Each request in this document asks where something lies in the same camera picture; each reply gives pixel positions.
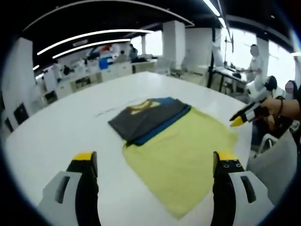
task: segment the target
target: ceiling light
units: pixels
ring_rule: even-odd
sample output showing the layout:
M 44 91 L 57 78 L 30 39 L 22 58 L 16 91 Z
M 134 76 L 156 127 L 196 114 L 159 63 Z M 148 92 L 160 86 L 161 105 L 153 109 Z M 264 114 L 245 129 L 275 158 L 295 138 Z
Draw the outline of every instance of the ceiling light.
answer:
M 38 68 L 39 68 L 39 66 L 40 66 L 40 65 L 37 65 L 37 66 L 33 67 L 33 70 L 36 70 L 36 69 L 38 69 Z
M 214 7 L 214 5 L 211 3 L 210 0 L 203 0 L 203 2 L 211 9 L 211 11 L 216 15 L 216 16 L 220 16 L 221 14 L 219 13 L 219 11 L 217 11 L 217 9 Z
M 39 74 L 39 75 L 36 77 L 36 80 L 38 80 L 38 79 L 42 78 L 43 76 L 44 76 L 44 73 L 42 73 L 42 74 Z
M 45 53 L 47 50 L 50 50 L 53 47 L 56 47 L 58 45 L 61 45 L 65 42 L 71 41 L 71 40 L 75 40 L 75 39 L 80 39 L 83 37 L 87 37 L 90 35 L 96 35 L 96 34 L 105 34 L 105 33 L 115 33 L 115 32 L 140 32 L 140 33 L 153 33 L 153 31 L 148 31 L 148 30 L 140 30 L 140 29 L 114 29 L 114 30 L 105 30 L 105 31 L 99 31 L 99 32 L 90 32 L 90 33 L 86 33 L 86 34 L 81 34 L 81 35 L 77 35 L 68 39 L 65 39 L 63 41 L 59 41 L 51 46 L 48 46 L 47 48 L 41 50 L 40 52 L 37 53 L 37 55 L 41 55 L 42 53 Z
M 123 42 L 123 41 L 130 41 L 130 39 L 116 39 L 116 40 L 109 40 L 109 41 L 94 42 L 94 43 L 87 44 L 87 45 L 84 45 L 84 46 L 79 46 L 79 47 L 76 47 L 76 48 L 72 48 L 72 49 L 67 50 L 63 53 L 57 54 L 57 55 L 53 56 L 52 58 L 53 59 L 58 58 L 62 55 L 65 55 L 67 53 L 71 53 L 71 52 L 76 51 L 76 50 L 81 49 L 81 48 L 86 48 L 86 47 L 90 47 L 90 46 L 97 46 L 97 45 L 102 45 L 102 44 L 107 44 L 107 43 Z
M 299 56 L 301 56 L 301 52 L 291 53 L 291 56 L 293 56 L 293 57 L 299 57 Z
M 224 28 L 227 28 L 226 23 L 223 18 L 218 18 Z

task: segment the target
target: curved ceiling light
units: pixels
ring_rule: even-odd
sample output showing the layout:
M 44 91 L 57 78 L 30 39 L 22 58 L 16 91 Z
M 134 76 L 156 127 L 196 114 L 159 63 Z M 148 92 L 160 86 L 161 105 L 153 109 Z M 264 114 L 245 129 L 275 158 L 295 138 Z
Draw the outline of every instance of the curved ceiling light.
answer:
M 32 69 L 33 69 L 33 70 L 36 70 L 36 69 L 38 69 L 39 67 L 40 67 L 40 65 L 37 65 L 37 66 L 33 67 Z
M 90 47 L 90 46 L 96 46 L 96 45 L 101 45 L 101 44 L 107 44 L 107 43 L 114 43 L 114 42 L 123 42 L 123 41 L 130 41 L 130 39 L 116 39 L 116 40 L 109 40 L 109 41 L 100 41 L 100 42 L 94 42 L 94 43 L 91 43 L 91 44 L 87 44 L 87 45 L 84 45 L 84 46 L 79 46 L 79 47 L 76 47 L 76 48 L 72 48 L 70 50 L 67 50 L 63 53 L 59 53 L 55 56 L 53 56 L 52 58 L 55 59 L 55 58 L 58 58 L 62 55 L 65 55 L 67 53 L 71 53 L 73 51 L 76 51 L 76 50 L 79 50 L 81 48 L 86 48 L 86 47 Z
M 210 0 L 203 0 L 203 2 L 211 9 L 211 11 L 216 15 L 220 16 L 220 12 L 214 7 Z
M 71 40 L 75 40 L 75 39 L 79 39 L 79 38 L 83 38 L 83 37 L 87 37 L 90 35 L 96 35 L 96 34 L 105 34 L 105 33 L 115 33 L 115 32 L 140 32 L 140 33 L 153 33 L 153 31 L 148 31 L 148 30 L 140 30 L 140 29 L 114 29 L 114 30 L 105 30 L 105 31 L 99 31 L 99 32 L 90 32 L 90 33 L 86 33 L 86 34 L 81 34 L 81 35 L 77 35 L 62 41 L 59 41 L 51 46 L 48 46 L 47 48 L 41 50 L 40 52 L 37 53 L 37 55 L 41 55 L 42 53 L 45 53 L 46 51 L 50 50 L 53 47 L 56 47 L 58 45 L 61 45 L 65 42 L 71 41 Z
M 77 1 L 77 2 L 74 2 L 74 3 L 70 3 L 70 4 L 67 4 L 67 5 L 64 5 L 64 6 L 61 6 L 61 7 L 58 7 L 42 16 L 40 16 L 38 19 L 36 19 L 35 21 L 33 21 L 32 23 L 30 23 L 27 27 L 24 28 L 23 32 L 26 31 L 30 26 L 32 26 L 33 24 L 35 24 L 36 22 L 38 22 L 40 19 L 56 12 L 56 11 L 59 11 L 63 8 L 67 8 L 67 7 L 70 7 L 70 6 L 76 6 L 76 5 L 79 5 L 79 4 L 83 4 L 83 3 L 89 3 L 89 2 L 98 2 L 98 1 L 117 1 L 117 2 L 127 2 L 127 3 L 132 3 L 132 4 L 136 4 L 136 5 L 141 5 L 141 6 L 147 6 L 147 7 L 150 7 L 150 8 L 154 8 L 154 9 L 157 9 L 157 10 L 160 10 L 162 12 L 166 12 L 168 14 L 171 14 L 187 23 L 189 23 L 190 25 L 194 26 L 194 23 L 192 23 L 190 20 L 176 14 L 176 13 L 173 13 L 167 9 L 164 9 L 164 8 L 161 8 L 161 7 L 158 7 L 158 6 L 154 6 L 154 5 L 151 5 L 151 4 L 148 4 L 148 3 L 144 3 L 144 2 L 139 2 L 139 1 L 133 1 L 133 0 L 83 0 L 83 1 Z

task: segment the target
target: chair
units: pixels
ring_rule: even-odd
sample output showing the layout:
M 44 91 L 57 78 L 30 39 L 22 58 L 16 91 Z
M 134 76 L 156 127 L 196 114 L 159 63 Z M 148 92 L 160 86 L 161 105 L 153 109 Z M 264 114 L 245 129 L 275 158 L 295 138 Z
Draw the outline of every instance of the chair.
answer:
M 164 58 L 158 58 L 154 68 L 148 69 L 149 72 L 155 72 L 163 75 L 170 75 L 171 61 Z
M 251 171 L 268 188 L 268 197 L 276 205 L 297 168 L 297 146 L 289 130 L 269 150 L 249 161 Z

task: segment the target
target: white table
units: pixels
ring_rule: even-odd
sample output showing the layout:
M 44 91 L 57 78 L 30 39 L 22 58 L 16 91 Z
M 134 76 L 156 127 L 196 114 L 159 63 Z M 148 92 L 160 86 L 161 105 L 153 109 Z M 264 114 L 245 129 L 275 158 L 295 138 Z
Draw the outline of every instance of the white table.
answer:
M 144 62 L 131 63 L 134 73 L 145 72 L 148 69 L 154 68 L 157 59 L 150 59 Z
M 6 140 L 7 160 L 24 195 L 37 205 L 42 189 L 60 170 L 66 170 L 74 155 L 96 151 L 100 189 L 98 213 L 102 225 L 210 225 L 214 209 L 212 192 L 177 221 L 123 157 L 122 140 L 107 121 L 125 106 L 149 97 L 178 98 L 227 126 L 233 113 L 244 106 L 211 89 L 148 72 L 69 95 L 30 117 Z M 246 167 L 252 127 L 246 123 L 235 130 L 239 133 L 235 153 Z
M 219 87 L 219 92 L 221 92 L 221 90 L 222 90 L 224 77 L 227 77 L 231 80 L 234 80 L 235 82 L 238 81 L 238 82 L 241 82 L 241 83 L 247 83 L 247 77 L 246 77 L 245 73 L 240 73 L 241 78 L 238 78 L 238 77 L 233 76 L 234 71 L 232 71 L 230 69 L 227 69 L 225 67 L 215 67 L 213 69 L 213 73 L 217 73 L 217 74 L 220 74 L 222 76 L 220 87 Z

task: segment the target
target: white pillar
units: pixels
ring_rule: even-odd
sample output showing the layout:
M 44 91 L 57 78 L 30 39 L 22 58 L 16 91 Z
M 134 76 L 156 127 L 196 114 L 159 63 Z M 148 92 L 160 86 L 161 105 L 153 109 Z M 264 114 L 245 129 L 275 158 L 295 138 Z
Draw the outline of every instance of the white pillar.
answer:
M 257 47 L 259 54 L 263 59 L 263 69 L 262 75 L 266 77 L 268 75 L 268 66 L 269 66 L 269 42 L 263 39 L 257 38 Z
M 172 67 L 180 69 L 185 57 L 185 25 L 179 21 L 163 24 L 163 56 L 172 61 Z
M 295 57 L 295 82 L 299 88 L 301 85 L 301 64 L 298 58 Z
M 145 42 L 145 35 L 141 36 L 141 45 L 142 45 L 142 54 L 146 54 L 146 50 L 145 50 L 145 45 L 146 45 L 146 42 Z
M 20 104 L 24 104 L 29 116 L 35 113 L 31 97 L 35 86 L 32 68 L 32 42 L 19 38 L 5 63 L 1 87 L 5 110 L 13 129 L 18 127 L 14 111 Z

